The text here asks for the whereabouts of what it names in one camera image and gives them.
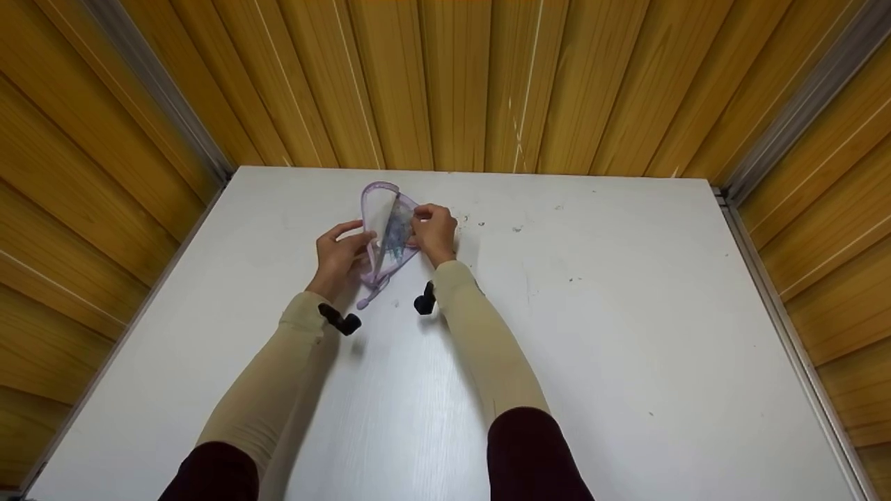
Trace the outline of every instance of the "white table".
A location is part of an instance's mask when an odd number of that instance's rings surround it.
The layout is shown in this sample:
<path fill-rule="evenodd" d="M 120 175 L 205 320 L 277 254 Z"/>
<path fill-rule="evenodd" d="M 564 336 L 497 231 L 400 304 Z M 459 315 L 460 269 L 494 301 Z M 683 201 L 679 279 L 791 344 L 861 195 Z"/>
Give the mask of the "white table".
<path fill-rule="evenodd" d="M 852 498 L 704 181 L 308 168 L 239 170 L 29 497 L 156 498 L 378 179 L 453 209 L 599 501 Z M 412 308 L 429 276 L 413 259 L 323 344 L 268 498 L 488 498 L 447 330 Z"/>

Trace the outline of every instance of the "person's right hand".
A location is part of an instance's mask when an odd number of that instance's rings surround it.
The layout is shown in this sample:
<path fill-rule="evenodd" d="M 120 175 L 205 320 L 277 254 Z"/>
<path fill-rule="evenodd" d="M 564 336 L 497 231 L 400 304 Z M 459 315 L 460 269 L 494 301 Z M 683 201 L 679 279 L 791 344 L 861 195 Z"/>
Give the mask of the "person's right hand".
<path fill-rule="evenodd" d="M 454 229 L 458 221 L 445 207 L 428 203 L 414 209 L 412 230 L 408 244 L 421 248 L 434 268 L 446 261 L 454 261 Z"/>

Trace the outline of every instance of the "forearm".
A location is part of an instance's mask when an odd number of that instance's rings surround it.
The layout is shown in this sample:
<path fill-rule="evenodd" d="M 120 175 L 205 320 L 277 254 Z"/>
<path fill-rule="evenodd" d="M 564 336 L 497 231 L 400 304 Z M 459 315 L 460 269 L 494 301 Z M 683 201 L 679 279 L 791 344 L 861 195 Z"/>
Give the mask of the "forearm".
<path fill-rule="evenodd" d="M 275 451 L 297 400 L 310 352 L 322 338 L 324 299 L 301 292 L 282 314 L 278 328 L 210 415 L 198 444 L 224 442 L 257 464 L 259 478 Z"/>
<path fill-rule="evenodd" d="M 439 265 L 434 294 L 454 345 L 476 386 L 486 424 L 514 407 L 550 412 L 544 394 L 511 329 L 458 261 Z"/>

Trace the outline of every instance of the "wood panel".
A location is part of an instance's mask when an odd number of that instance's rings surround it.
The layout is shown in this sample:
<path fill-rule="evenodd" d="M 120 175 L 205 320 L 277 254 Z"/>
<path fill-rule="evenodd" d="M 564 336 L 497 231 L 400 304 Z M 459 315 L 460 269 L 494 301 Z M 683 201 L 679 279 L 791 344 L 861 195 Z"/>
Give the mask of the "wood panel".
<path fill-rule="evenodd" d="M 569 5 L 539 172 L 588 173 L 649 2 Z"/>
<path fill-rule="evenodd" d="M 891 335 L 891 239 L 786 303 L 815 365 Z"/>
<path fill-rule="evenodd" d="M 143 281 L 177 243 L 38 109 L 0 78 L 0 176 Z"/>
<path fill-rule="evenodd" d="M 99 32 L 95 22 L 89 19 L 83 5 L 77 0 L 36 1 L 167 161 L 204 203 L 210 202 L 217 192 L 217 182 L 200 164 L 195 152 L 174 129 L 107 38 Z"/>
<path fill-rule="evenodd" d="M 891 499 L 891 443 L 862 448 L 858 453 L 879 499 Z"/>
<path fill-rule="evenodd" d="M 121 4 L 229 160 L 235 165 L 262 165 L 257 148 L 169 0 L 121 0 Z"/>
<path fill-rule="evenodd" d="M 420 7 L 434 165 L 483 172 L 492 3 L 422 0 Z"/>
<path fill-rule="evenodd" d="M 145 285 L 3 182 L 0 249 L 6 254 L 0 259 L 3 283 L 111 339 L 148 294 Z"/>
<path fill-rule="evenodd" d="M 172 4 L 263 161 L 294 165 L 212 0 L 173 0 Z"/>
<path fill-rule="evenodd" d="M 0 385 L 74 405 L 111 341 L 0 285 Z"/>
<path fill-rule="evenodd" d="M 722 185 L 861 4 L 795 0 L 683 176 Z"/>
<path fill-rule="evenodd" d="M 637 37 L 591 173 L 642 176 L 732 0 L 654 1 Z"/>
<path fill-rule="evenodd" d="M 19 487 L 68 412 L 59 402 L 0 386 L 0 489 Z"/>
<path fill-rule="evenodd" d="M 338 159 L 275 0 L 224 0 L 216 6 L 296 165 L 337 167 Z"/>
<path fill-rule="evenodd" d="M 487 172 L 536 171 L 567 10 L 564 0 L 492 5 Z"/>
<path fill-rule="evenodd" d="M 890 103 L 891 44 L 884 44 L 817 117 L 740 211 L 756 247 L 761 249 L 767 245 L 883 138 L 889 141 Z M 886 145 L 879 149 L 887 151 L 887 148 Z M 887 164 L 887 152 L 881 156 L 870 162 Z"/>
<path fill-rule="evenodd" d="M 346 1 L 280 4 L 340 166 L 384 168 Z"/>
<path fill-rule="evenodd" d="M 818 370 L 857 447 L 891 442 L 891 338 Z"/>
<path fill-rule="evenodd" d="M 733 4 L 653 155 L 647 176 L 683 174 L 790 3 Z"/>
<path fill-rule="evenodd" d="M 432 170 L 417 1 L 347 5 L 387 168 Z"/>
<path fill-rule="evenodd" d="M 782 299 L 794 298 L 891 233 L 889 163 L 891 135 L 761 250 Z"/>
<path fill-rule="evenodd" d="M 0 69 L 176 239 L 188 235 L 201 201 L 29 0 L 0 7 Z"/>

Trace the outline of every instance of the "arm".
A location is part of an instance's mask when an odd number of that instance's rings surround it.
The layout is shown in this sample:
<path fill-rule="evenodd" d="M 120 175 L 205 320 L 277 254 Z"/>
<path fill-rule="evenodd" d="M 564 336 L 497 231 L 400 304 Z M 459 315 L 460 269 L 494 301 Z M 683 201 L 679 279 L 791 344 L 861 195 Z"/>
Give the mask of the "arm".
<path fill-rule="evenodd" d="M 477 387 L 486 425 L 514 407 L 550 413 L 511 329 L 477 287 L 470 270 L 457 260 L 441 263 L 433 274 L 433 286 L 458 356 Z"/>
<path fill-rule="evenodd" d="M 338 238 L 362 226 L 351 221 L 316 241 L 319 266 L 304 292 L 291 300 L 278 328 L 220 399 L 161 496 L 165 500 L 257 499 L 278 439 L 297 402 L 313 347 L 322 339 L 320 303 L 332 302 L 364 260 L 373 233 Z"/>
<path fill-rule="evenodd" d="M 457 221 L 436 205 L 415 215 L 410 243 L 436 269 L 434 294 L 486 418 L 492 499 L 593 500 L 511 329 L 455 260 Z"/>
<path fill-rule="evenodd" d="M 445 315 L 454 346 L 473 379 L 486 425 L 515 407 L 550 413 L 532 367 L 511 329 L 477 286 L 473 274 L 455 259 L 454 230 L 449 210 L 422 205 L 412 220 L 409 244 L 421 248 L 436 269 L 433 291 Z"/>

